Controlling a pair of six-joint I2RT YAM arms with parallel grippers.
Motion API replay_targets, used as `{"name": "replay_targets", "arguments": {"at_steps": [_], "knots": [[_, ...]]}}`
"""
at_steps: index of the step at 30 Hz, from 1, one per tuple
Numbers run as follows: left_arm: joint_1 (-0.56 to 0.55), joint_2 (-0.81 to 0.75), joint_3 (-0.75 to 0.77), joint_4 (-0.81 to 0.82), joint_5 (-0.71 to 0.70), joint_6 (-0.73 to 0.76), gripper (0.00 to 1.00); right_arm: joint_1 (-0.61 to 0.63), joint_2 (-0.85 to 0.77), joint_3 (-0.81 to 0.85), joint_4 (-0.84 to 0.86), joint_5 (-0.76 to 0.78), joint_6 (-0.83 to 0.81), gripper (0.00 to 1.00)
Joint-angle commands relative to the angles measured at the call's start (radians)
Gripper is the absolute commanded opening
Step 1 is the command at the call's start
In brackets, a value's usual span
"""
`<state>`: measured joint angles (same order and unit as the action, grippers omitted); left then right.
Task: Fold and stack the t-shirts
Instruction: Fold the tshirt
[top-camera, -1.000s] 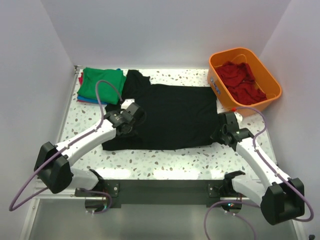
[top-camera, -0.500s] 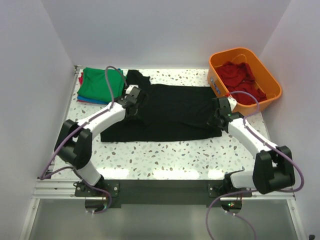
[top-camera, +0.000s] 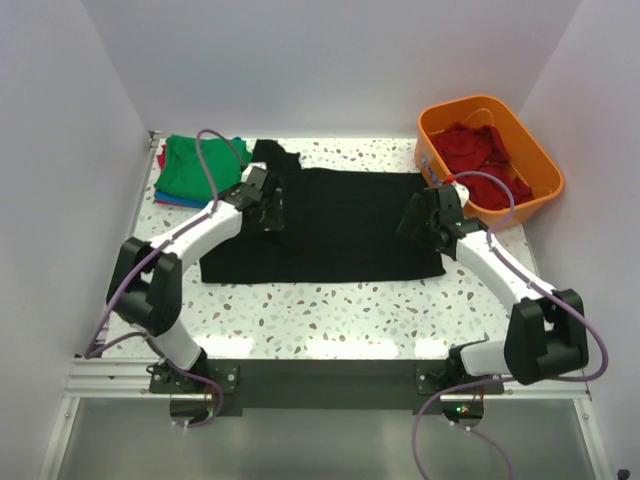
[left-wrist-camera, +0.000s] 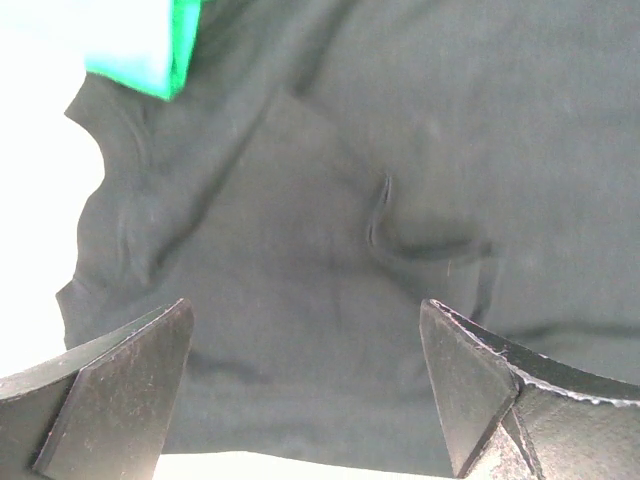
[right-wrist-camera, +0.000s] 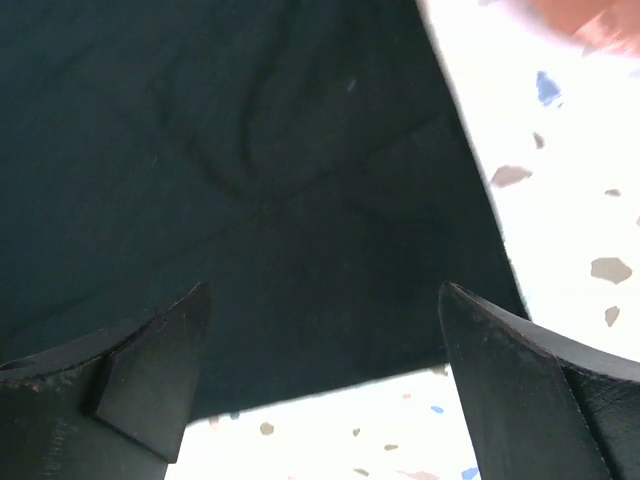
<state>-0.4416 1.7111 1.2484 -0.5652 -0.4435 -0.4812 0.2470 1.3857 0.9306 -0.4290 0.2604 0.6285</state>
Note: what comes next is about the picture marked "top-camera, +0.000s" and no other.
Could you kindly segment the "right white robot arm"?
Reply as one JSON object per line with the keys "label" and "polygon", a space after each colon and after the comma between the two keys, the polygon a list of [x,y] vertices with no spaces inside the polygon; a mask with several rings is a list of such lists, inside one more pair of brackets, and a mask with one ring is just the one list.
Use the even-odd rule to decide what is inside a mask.
{"label": "right white robot arm", "polygon": [[522,385],[556,379],[589,361],[587,330],[580,321],[581,297],[543,282],[498,242],[489,227],[463,212],[452,185],[412,196],[399,235],[446,255],[472,271],[509,315],[501,340],[482,340],[449,350],[440,388],[469,392],[481,379],[508,376]]}

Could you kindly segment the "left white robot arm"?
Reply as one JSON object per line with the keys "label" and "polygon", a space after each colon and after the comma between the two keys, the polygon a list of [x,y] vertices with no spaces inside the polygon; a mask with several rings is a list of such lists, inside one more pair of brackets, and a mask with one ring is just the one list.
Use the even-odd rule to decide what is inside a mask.
{"label": "left white robot arm", "polygon": [[284,227],[284,187],[258,164],[178,226],[121,246],[107,293],[107,313],[133,326],[172,369],[185,393],[213,392],[207,355],[180,320],[183,275],[214,248],[241,234]]}

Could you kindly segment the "black t-shirt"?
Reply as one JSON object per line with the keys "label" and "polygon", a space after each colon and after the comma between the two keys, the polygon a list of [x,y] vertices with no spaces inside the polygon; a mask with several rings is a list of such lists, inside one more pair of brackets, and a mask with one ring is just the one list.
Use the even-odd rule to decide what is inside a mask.
{"label": "black t-shirt", "polygon": [[274,140],[252,159],[283,177],[284,229],[241,234],[200,259],[205,284],[408,281],[444,275],[439,253],[399,236],[418,173],[305,168]]}

